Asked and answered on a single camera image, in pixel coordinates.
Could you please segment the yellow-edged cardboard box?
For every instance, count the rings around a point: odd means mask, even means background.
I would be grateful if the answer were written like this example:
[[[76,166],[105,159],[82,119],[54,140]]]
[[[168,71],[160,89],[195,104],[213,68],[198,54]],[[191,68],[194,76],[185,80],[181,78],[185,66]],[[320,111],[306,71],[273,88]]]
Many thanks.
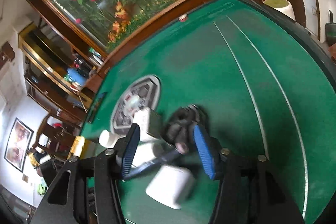
[[[71,157],[78,157],[79,159],[86,159],[94,157],[96,153],[97,143],[86,139],[83,136],[76,136],[67,159]]]

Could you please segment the black rod with silver ring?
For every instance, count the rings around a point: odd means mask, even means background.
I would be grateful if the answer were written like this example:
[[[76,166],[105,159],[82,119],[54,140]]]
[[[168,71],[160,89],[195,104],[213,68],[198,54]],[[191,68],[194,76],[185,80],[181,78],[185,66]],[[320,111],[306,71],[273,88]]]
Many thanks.
[[[174,146],[166,146],[166,147],[163,144],[161,144],[161,146],[164,149],[164,152],[162,153],[161,156],[157,157],[152,161],[145,162],[137,168],[132,167],[129,173],[123,176],[122,179],[124,181],[129,181],[131,179],[141,177],[159,168],[160,166],[175,162],[182,156],[188,154],[190,151],[189,146],[183,143],[177,143]]]

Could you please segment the white round bottle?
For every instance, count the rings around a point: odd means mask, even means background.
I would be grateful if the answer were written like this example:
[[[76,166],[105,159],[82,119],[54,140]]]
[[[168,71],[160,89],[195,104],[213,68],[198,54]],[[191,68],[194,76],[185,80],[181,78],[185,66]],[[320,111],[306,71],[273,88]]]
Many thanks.
[[[108,130],[103,130],[99,136],[98,142],[101,146],[105,148],[113,148],[116,145],[117,141],[121,138],[121,135],[112,133]]]

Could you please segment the white square plastic container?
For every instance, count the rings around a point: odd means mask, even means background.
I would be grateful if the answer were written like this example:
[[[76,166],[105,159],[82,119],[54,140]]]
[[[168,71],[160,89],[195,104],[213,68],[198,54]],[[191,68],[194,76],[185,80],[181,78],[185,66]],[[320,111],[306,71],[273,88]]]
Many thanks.
[[[163,165],[147,186],[145,193],[155,201],[178,210],[191,193],[195,179],[187,168]]]

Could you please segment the small silver pink-label box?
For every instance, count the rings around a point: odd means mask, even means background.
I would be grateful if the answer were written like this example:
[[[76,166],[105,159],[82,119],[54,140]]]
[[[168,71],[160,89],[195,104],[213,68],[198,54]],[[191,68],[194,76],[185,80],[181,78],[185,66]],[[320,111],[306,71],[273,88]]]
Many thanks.
[[[133,123],[139,126],[139,140],[142,143],[161,139],[161,131],[163,129],[162,117],[151,108],[145,107],[135,112]]]

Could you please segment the black plastic funnel base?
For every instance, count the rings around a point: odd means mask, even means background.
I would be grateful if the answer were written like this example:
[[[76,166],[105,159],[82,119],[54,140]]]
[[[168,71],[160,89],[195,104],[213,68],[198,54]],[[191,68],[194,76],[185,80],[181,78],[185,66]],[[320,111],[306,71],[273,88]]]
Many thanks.
[[[167,121],[161,135],[162,139],[170,144],[183,143],[189,147],[193,146],[194,127],[196,125],[206,127],[206,120],[207,115],[197,105],[179,107]]]

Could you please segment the white barcode medicine box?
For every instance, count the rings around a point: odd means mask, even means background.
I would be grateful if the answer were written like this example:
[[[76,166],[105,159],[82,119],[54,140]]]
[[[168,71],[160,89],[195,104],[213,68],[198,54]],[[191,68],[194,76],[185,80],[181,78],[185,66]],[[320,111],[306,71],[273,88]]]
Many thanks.
[[[159,143],[144,143],[137,147],[131,166],[137,168],[145,162],[152,161],[164,152]]]

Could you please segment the wooden chair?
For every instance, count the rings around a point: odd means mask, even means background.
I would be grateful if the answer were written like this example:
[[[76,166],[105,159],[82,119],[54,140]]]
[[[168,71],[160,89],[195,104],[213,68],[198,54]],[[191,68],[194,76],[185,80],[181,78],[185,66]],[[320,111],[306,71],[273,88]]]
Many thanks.
[[[67,124],[70,127],[81,129],[81,127],[75,123],[72,123],[64,118],[58,117],[54,115],[51,111],[43,118],[41,125],[39,126],[37,130],[37,136],[35,139],[35,142],[32,145],[32,149],[36,149],[39,147],[43,151],[47,152],[51,157],[54,157],[55,159],[66,161],[68,159],[68,154],[70,152],[70,148],[73,145],[73,142],[75,141],[75,135],[64,129],[63,126],[61,127],[53,127],[48,124],[49,117],[56,118],[62,122],[62,124]],[[59,152],[58,150],[52,150],[51,148],[48,148],[47,146],[39,144],[39,139],[41,135],[45,135],[52,141],[58,143],[60,146],[65,146],[68,148],[65,152]]]

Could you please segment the framed landscape painting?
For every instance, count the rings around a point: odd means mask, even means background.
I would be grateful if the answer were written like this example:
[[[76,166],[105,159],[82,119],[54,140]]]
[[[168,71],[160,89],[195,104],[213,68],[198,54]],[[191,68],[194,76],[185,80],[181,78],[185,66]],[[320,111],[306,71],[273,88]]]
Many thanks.
[[[34,131],[20,119],[15,118],[7,141],[4,159],[20,172],[23,172],[26,151],[33,133]]]

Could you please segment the black smartphone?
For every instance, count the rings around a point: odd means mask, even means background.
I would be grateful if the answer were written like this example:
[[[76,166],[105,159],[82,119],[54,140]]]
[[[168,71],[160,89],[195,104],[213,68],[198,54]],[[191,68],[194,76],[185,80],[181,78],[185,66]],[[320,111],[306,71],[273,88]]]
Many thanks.
[[[108,93],[107,92],[103,92],[101,94],[99,94],[96,98],[96,100],[93,102],[93,105],[92,105],[92,109],[91,111],[88,113],[88,117],[87,117],[87,122],[92,124],[94,122],[94,119],[96,117],[96,114],[102,104],[102,102],[104,101],[106,95]]]

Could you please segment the mahjong table centre control panel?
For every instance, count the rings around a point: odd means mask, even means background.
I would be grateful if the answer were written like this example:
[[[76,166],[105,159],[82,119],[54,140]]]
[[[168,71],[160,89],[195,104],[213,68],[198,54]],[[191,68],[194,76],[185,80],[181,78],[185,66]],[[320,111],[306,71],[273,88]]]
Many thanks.
[[[134,81],[120,96],[110,117],[110,132],[125,136],[138,110],[149,107],[153,110],[161,94],[157,76],[146,75]]]

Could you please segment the blue thermos jug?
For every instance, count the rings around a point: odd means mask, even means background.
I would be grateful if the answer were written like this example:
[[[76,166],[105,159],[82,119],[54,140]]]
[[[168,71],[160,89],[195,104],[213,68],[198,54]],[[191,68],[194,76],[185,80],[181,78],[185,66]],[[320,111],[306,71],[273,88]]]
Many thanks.
[[[80,86],[84,86],[87,79],[82,76],[76,68],[67,68],[67,74],[64,76],[64,79],[70,83],[77,83]]]

